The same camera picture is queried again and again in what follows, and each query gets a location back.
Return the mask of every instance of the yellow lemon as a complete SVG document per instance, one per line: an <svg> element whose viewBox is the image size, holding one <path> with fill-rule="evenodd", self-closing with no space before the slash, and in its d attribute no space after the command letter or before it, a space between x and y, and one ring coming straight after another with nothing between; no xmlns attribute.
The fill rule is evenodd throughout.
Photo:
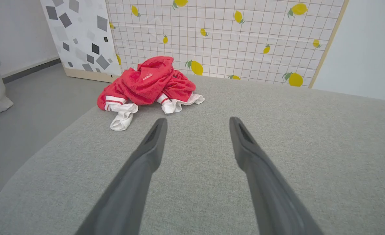
<svg viewBox="0 0 385 235"><path fill-rule="evenodd" d="M205 36L208 36L208 33L205 31L204 28L201 29L200 33L201 33L201 35L204 36L204 37L205 37Z"/></svg>
<svg viewBox="0 0 385 235"><path fill-rule="evenodd" d="M120 59L120 56L115 54L117 56L117 61L118 61L118 64L121 65L121 59Z"/></svg>
<svg viewBox="0 0 385 235"><path fill-rule="evenodd" d="M317 40L317 39L315 39L314 42L313 42L313 46L314 46L315 48L320 48L320 47L321 47L320 41Z"/></svg>
<svg viewBox="0 0 385 235"><path fill-rule="evenodd" d="M188 3L188 0L173 0L172 8L183 7Z"/></svg>
<svg viewBox="0 0 385 235"><path fill-rule="evenodd" d="M267 53L269 52L269 50L270 50L270 46L269 46L269 44L267 44L267 45L265 46L265 49L263 49L263 53L264 53L264 54L267 54Z"/></svg>
<svg viewBox="0 0 385 235"><path fill-rule="evenodd" d="M244 19L242 17L242 14L238 10L234 14L234 20L237 21L239 24L243 24L244 23Z"/></svg>
<svg viewBox="0 0 385 235"><path fill-rule="evenodd" d="M240 77L238 77L238 76L236 76L236 75L230 75L230 76L229 76L229 79L240 80Z"/></svg>
<svg viewBox="0 0 385 235"><path fill-rule="evenodd" d="M131 6L131 12L133 13L133 15L139 17L141 16L141 14L139 13L139 11L137 10L137 8L135 6Z"/></svg>
<svg viewBox="0 0 385 235"><path fill-rule="evenodd" d="M307 6L304 3L298 3L297 5L293 6L290 11L288 12L288 18L289 16L294 15L302 15L308 11Z"/></svg>
<svg viewBox="0 0 385 235"><path fill-rule="evenodd" d="M303 77L299 75L298 73L285 73L282 78L285 77L285 81L289 79L289 84L291 86L301 86L304 82Z"/></svg>
<svg viewBox="0 0 385 235"><path fill-rule="evenodd" d="M188 66L188 68L191 68L191 70L196 74L202 76L202 73L204 72L204 69L202 68L202 65L198 63L197 61L187 61L185 63L185 66Z"/></svg>

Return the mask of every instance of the red cloth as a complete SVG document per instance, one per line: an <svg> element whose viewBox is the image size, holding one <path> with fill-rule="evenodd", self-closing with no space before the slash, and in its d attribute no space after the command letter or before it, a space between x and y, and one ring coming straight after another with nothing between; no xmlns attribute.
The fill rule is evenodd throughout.
<svg viewBox="0 0 385 235"><path fill-rule="evenodd" d="M137 65L137 71L129 68L97 99L104 110L105 97L113 96L131 100L137 105L152 104L164 93L170 99L186 102L195 90L195 84L172 66L173 58L157 56Z"/></svg>

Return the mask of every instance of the white grid panel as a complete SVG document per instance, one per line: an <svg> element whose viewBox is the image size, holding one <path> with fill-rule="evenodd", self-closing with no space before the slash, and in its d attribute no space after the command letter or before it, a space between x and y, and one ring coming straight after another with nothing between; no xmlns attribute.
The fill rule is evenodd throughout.
<svg viewBox="0 0 385 235"><path fill-rule="evenodd" d="M123 70L165 55L173 57L173 67L183 73L193 73L185 66L193 60L202 65L204 76L235 75L241 80L288 84L283 76L292 72L303 77L302 87L308 87L343 2L188 0L173 9L173 0L107 0L106 5ZM289 10L299 3L308 11L288 18ZM140 16L132 13L132 6ZM235 21L236 11L244 23ZM208 36L200 33L202 28ZM313 45L315 39L321 47ZM270 51L264 54L267 44Z"/></svg>

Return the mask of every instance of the white stripe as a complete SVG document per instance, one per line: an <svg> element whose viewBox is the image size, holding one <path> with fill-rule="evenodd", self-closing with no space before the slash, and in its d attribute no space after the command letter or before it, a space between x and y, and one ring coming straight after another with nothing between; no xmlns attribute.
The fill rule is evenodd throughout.
<svg viewBox="0 0 385 235"><path fill-rule="evenodd" d="M114 101L106 101L106 104L109 104L109 105L122 105L121 103L114 102Z"/></svg>
<svg viewBox="0 0 385 235"><path fill-rule="evenodd" d="M168 98L168 97L167 97L165 94L162 94L162 95L158 98L157 102L160 103L160 102L162 102L163 100L165 100L166 98Z"/></svg>
<svg viewBox="0 0 385 235"><path fill-rule="evenodd" d="M109 105L109 104L106 104L106 105L104 106L104 109L105 109L106 111L111 111L110 105Z"/></svg>
<svg viewBox="0 0 385 235"><path fill-rule="evenodd" d="M119 98L111 95L106 95L106 100L112 100L112 101L120 101L121 103L125 103L127 100L124 98Z"/></svg>

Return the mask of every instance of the wooden frame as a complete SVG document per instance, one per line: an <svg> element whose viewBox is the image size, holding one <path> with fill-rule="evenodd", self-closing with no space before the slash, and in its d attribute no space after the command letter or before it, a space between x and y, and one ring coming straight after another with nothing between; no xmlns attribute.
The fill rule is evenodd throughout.
<svg viewBox="0 0 385 235"><path fill-rule="evenodd" d="M72 69L65 68L65 66L63 66L63 69L65 70L66 76L96 80L101 82L112 83L114 82L114 80L116 80L119 77L119 76L110 75L107 73L89 72L85 70L72 70Z"/></svg>
<svg viewBox="0 0 385 235"><path fill-rule="evenodd" d="M345 2L343 3L342 9L340 11L339 18L337 18L337 21L336 21L336 24L334 26L334 29L331 32L330 39L329 39L329 41L327 43L327 46L325 47L324 53L323 53L323 55L322 55L322 57L320 59L320 62L318 63L318 67L316 69L316 72L314 73L313 79L311 79L311 82L310 82L310 85L308 86L308 88L313 88L314 82L317 79L318 73L319 73L319 71L320 71L320 69L322 67L322 64L324 63L325 57L327 56L327 53L328 53L328 50L330 49L331 44L333 43L334 36L336 36L337 29L339 28L340 22L342 21L343 15L344 15L344 13L346 11L346 8L347 8L348 4L349 4L349 0L345 0Z"/></svg>

